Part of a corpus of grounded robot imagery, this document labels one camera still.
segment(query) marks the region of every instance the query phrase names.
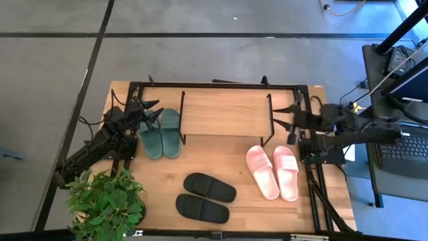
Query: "potted plant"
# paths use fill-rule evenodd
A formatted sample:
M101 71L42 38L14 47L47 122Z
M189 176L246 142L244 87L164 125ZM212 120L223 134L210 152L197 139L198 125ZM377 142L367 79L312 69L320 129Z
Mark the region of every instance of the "potted plant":
M116 177L98 173L89 181L85 171L67 184L67 201L71 213L77 213L73 227L68 227L76 240L123 240L133 234L146 215L146 207L138 193L144 191L131 172L122 170Z

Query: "white cable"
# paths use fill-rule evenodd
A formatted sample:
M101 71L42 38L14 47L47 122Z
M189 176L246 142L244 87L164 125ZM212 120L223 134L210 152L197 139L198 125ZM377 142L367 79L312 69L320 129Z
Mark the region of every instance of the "white cable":
M342 17L342 16L345 16L345 15L348 15L349 13L352 13L353 11L356 11L356 10L358 10L361 6L363 6L365 3L366 3L366 1L367 0L364 0L364 1L362 1L360 4L358 4L358 6L356 6L353 10L351 10L351 11L349 11L349 12L347 12L347 13L343 13L343 14L338 14L338 13L335 13L330 7L327 7L327 10L329 10L329 12L331 12L333 15L335 15L335 16L338 16L338 17ZM323 7L325 6L325 5L327 5L323 0L320 0L320 2L323 4Z
M387 74L385 76L385 78L383 78L383 80L381 80L379 82L379 84L377 84L367 95L365 98L363 98L363 100L361 100L360 104L362 104L368 97L370 97L370 95L373 94L374 91L376 91L379 86L381 86L381 84L387 80L389 78L389 76L391 76L391 74L394 74L395 71L397 71L402 65L404 65L407 61L409 61L417 52L421 51L423 48L425 48L428 45L428 42L424 43L418 50L416 50L413 54L411 54L409 57L407 57L407 59L405 59L403 62L401 62L401 64L399 64L397 67L395 67L391 72L389 72L389 74Z

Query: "laptop keyboard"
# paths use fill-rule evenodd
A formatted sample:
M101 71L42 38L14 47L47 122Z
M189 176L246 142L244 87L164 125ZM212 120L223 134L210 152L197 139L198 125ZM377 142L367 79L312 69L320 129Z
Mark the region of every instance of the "laptop keyboard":
M428 161L428 139L402 137L398 145L380 145L383 159Z

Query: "black slipper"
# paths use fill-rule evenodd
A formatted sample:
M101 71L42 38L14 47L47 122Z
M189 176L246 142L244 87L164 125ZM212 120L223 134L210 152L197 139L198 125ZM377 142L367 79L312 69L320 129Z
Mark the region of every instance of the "black slipper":
M224 224L229 220L229 210L220 204L213 203L201 197L180 194L175 201L177 211L193 220Z
M236 197L234 187L203 173L188 175L183 185L191 193L221 202L232 202Z

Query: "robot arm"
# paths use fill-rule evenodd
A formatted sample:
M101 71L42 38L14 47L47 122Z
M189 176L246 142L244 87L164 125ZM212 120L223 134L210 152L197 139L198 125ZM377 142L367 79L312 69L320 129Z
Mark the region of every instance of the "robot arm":
M395 119L363 118L353 113L349 108L337 104L324 104L321 106L321 115L315 115L308 111L301 110L298 105L291 105L287 108L274 110L274 112L294 113L294 123L285 123L276 120L287 131L290 131L291 138L287 144L294 145L296 127L311 131L321 131L325 133L334 132L335 136L316 135L316 141L302 139L300 144L310 146L311 152L315 155L323 156L326 150L333 147L344 147L359 143L398 143L401 138L401 130L395 124Z
M159 117L163 108L150 114L144 110L158 102L158 100L144 102L135 96L128 103L126 113L117 106L110 109L104 115L104 124L94 135L94 139L64 160L55 170L53 176L58 186L64 188L65 184L73 181L75 176L79 176L97 161L107 159L108 156L133 156L137 138L133 133L126 134L126 131L136 128L140 123L145 123L149 129L153 129L152 123Z

